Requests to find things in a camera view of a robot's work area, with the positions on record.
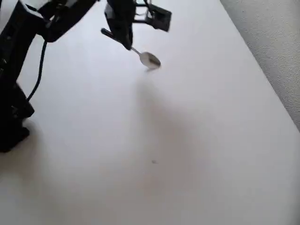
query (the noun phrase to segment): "spoon handle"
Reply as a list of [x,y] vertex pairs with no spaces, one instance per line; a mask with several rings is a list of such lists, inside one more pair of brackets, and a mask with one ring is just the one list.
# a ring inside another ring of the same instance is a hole
[[136,50],[134,47],[131,47],[131,50],[132,51],[134,51],[136,54],[138,54],[138,55],[140,55],[141,53],[138,51],[138,50]]
[[101,33],[104,34],[105,36],[111,38],[112,40],[115,40],[115,41],[119,42],[117,39],[115,39],[115,37],[113,36],[113,34],[110,31],[108,31],[107,29],[102,28],[101,29]]

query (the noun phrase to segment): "textured wall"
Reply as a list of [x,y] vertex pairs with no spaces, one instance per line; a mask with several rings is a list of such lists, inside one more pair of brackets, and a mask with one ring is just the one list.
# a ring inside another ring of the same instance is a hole
[[300,0],[221,0],[300,129]]

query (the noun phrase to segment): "black bracket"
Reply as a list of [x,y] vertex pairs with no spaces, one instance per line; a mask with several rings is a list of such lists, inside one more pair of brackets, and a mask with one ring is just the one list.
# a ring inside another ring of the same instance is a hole
[[144,23],[154,29],[169,31],[172,12],[152,4],[137,4],[136,6],[147,7],[147,12],[144,20],[134,20],[133,23]]

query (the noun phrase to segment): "metal spoon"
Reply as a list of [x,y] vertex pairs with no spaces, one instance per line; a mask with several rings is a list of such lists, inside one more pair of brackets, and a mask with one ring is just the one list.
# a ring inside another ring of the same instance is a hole
[[159,59],[155,55],[149,52],[140,53],[134,47],[131,47],[131,50],[133,50],[136,54],[140,56],[142,64],[144,64],[149,69],[157,69],[161,66]]

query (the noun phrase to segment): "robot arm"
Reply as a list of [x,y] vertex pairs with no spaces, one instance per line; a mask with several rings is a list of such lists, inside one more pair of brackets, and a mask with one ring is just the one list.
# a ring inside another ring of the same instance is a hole
[[[34,94],[43,65],[48,42],[55,42],[78,23],[97,0],[51,0],[39,10],[18,0],[17,5],[0,34],[0,152],[8,152],[29,135],[23,121],[34,113],[29,100]],[[171,12],[135,0],[107,0],[105,16],[111,31],[102,33],[131,50],[133,23],[145,23],[155,29],[168,31]],[[136,7],[146,7],[145,20],[135,20]],[[27,51],[36,35],[44,40],[40,73],[35,89],[27,98],[17,83]]]

